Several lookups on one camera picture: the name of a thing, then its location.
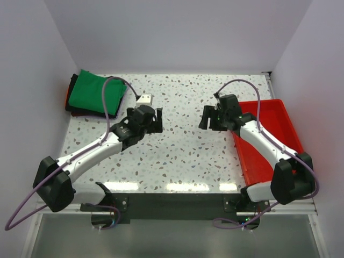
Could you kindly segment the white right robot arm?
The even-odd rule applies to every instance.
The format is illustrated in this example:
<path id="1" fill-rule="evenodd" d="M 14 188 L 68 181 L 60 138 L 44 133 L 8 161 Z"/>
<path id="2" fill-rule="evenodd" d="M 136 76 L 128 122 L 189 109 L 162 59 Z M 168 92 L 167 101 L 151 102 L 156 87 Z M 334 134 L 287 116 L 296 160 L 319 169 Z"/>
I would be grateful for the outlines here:
<path id="1" fill-rule="evenodd" d="M 312 159 L 281 100 L 221 96 L 216 105 L 204 106 L 199 128 L 232 133 L 246 183 L 239 198 L 243 210 L 269 199 L 286 205 L 316 191 Z"/>

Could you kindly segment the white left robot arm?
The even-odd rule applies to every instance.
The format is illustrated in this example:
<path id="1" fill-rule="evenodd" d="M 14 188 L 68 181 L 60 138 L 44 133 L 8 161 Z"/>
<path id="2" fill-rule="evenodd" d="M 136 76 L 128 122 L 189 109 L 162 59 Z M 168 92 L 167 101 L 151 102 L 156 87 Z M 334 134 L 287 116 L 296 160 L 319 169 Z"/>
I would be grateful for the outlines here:
<path id="1" fill-rule="evenodd" d="M 94 142 L 56 160 L 50 156 L 44 158 L 33 187 L 52 212 L 59 212 L 70 204 L 86 203 L 105 211 L 111 206 L 110 190 L 102 183 L 93 188 L 80 188 L 75 184 L 77 179 L 103 160 L 136 145 L 146 134 L 162 131 L 161 108 L 147 105 L 128 108 L 127 116 L 108 125 L 106 132 Z"/>

